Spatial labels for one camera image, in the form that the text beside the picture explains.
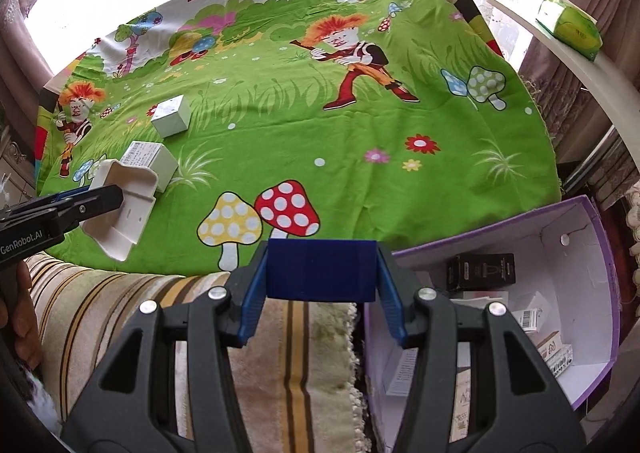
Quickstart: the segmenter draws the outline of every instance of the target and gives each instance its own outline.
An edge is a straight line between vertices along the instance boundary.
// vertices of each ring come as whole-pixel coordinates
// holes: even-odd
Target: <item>green tissue box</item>
[[[593,61],[602,47],[596,21],[568,0],[544,0],[536,20],[554,38]]]

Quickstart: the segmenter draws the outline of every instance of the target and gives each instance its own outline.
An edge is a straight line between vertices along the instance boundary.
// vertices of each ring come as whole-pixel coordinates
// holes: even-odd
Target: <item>cartoon bedsheet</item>
[[[76,229],[51,250],[90,267],[198,274],[260,239],[394,249],[558,201],[545,126],[472,0],[172,0],[122,25],[41,102],[38,192],[91,181],[132,141],[179,169],[129,259]],[[188,131],[156,105],[185,94]]]

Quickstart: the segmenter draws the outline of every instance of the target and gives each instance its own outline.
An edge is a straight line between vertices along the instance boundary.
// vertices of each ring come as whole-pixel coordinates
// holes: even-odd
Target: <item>beige towel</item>
[[[188,303],[228,273],[181,277],[94,271],[45,253],[27,260],[44,347],[47,391],[66,419],[97,362],[142,301]],[[354,388],[348,304],[268,299],[254,338],[229,350],[236,392],[255,453],[368,451],[362,395]],[[191,438],[187,346],[178,343],[178,431]]]

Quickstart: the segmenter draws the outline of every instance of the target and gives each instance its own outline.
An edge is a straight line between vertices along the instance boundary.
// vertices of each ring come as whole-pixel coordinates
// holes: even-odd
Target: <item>brown curtain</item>
[[[38,94],[52,72],[24,24],[29,4],[24,0],[0,4],[0,104],[12,140],[33,159]]]
[[[640,0],[570,0],[597,19],[603,52],[640,86]],[[611,126],[580,81],[549,49],[534,40],[520,73],[538,90],[536,99],[558,162],[584,159]],[[603,159],[590,183],[603,208],[610,207],[640,175],[622,141]]]

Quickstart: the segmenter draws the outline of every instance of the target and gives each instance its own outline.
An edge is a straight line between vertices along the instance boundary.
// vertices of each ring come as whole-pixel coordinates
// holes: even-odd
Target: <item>metal screw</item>
[[[438,293],[434,289],[431,289],[431,287],[422,287],[418,291],[418,297],[425,301],[431,301],[432,299],[436,299],[437,295]]]
[[[507,314],[507,308],[499,301],[494,301],[489,304],[489,312],[494,316],[504,316]]]
[[[209,297],[211,299],[223,299],[226,296],[226,289],[224,287],[213,287],[209,289]]]
[[[140,312],[142,312],[142,314],[151,314],[152,312],[155,312],[157,308],[158,303],[154,302],[152,299],[143,301],[140,304]]]

